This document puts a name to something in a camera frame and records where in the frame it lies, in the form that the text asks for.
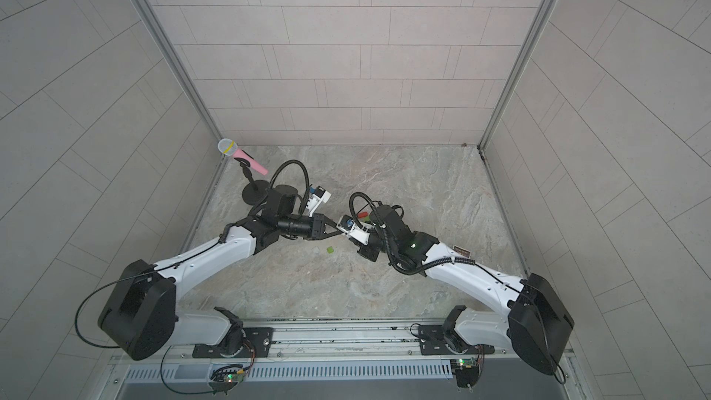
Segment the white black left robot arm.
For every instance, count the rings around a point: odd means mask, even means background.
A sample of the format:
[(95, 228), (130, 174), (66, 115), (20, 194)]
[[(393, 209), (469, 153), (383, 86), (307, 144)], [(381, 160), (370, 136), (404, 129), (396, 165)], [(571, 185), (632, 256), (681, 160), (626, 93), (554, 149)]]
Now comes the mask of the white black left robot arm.
[(158, 263), (142, 259), (128, 265), (120, 279), (111, 281), (111, 294), (97, 318), (98, 327), (112, 340), (112, 348), (131, 359), (153, 356), (164, 346), (205, 344), (219, 346), (227, 356), (241, 349), (242, 320), (224, 307), (213, 311), (181, 310), (179, 303), (194, 287), (219, 271), (249, 259), (276, 243), (280, 237), (306, 240), (330, 238), (328, 217), (307, 215), (311, 187), (300, 194), (283, 192), (268, 183), (266, 194), (247, 216), (225, 225), (222, 233), (188, 252)]

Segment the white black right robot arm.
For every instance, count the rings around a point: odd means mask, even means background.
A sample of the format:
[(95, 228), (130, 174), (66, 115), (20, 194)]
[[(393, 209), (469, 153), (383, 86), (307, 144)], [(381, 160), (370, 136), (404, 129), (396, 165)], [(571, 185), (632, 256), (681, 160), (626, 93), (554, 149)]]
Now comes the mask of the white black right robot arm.
[(374, 261), (384, 254), (398, 273), (447, 283), (502, 320), (502, 325), (489, 328), (472, 310), (456, 307), (443, 330), (452, 351), (462, 354), (479, 344), (510, 348), (530, 367), (565, 383), (560, 361), (575, 321), (546, 278), (536, 273), (516, 277), (484, 266), (461, 248), (412, 231), (395, 207), (378, 205), (363, 192), (351, 194), (348, 207), (353, 219), (348, 236), (361, 256)]

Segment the colourful small card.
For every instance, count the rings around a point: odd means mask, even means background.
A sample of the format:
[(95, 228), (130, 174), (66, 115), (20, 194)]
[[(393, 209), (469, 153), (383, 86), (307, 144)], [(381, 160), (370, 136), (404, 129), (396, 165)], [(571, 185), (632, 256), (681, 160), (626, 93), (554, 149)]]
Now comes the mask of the colourful small card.
[(462, 247), (454, 246), (453, 250), (463, 257), (471, 257), (471, 252)]

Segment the pink toy microphone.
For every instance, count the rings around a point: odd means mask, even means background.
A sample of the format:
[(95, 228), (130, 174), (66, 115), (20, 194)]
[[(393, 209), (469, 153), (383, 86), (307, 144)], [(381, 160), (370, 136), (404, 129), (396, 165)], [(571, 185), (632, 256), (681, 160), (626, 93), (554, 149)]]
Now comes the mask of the pink toy microphone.
[(246, 165), (248, 168), (263, 176), (268, 174), (268, 170), (264, 166), (259, 164), (253, 157), (246, 153), (246, 151), (242, 150), (237, 142), (231, 139), (221, 139), (220, 142), (218, 142), (218, 151), (220, 151), (222, 155), (237, 160), (240, 164)]

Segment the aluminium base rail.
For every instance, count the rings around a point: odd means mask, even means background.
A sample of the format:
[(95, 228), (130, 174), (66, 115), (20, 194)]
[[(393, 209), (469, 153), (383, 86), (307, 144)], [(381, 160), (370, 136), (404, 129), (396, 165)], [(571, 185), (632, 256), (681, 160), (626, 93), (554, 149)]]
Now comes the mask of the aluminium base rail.
[(496, 363), (561, 383), (570, 355), (566, 336), (551, 331), (513, 346), (505, 321), (466, 311), (458, 320), (326, 320), (247, 323), (227, 348), (187, 344), (131, 361), (115, 357), (116, 387), (167, 388), (172, 394), (225, 393), (258, 381), (453, 380), (473, 388)]

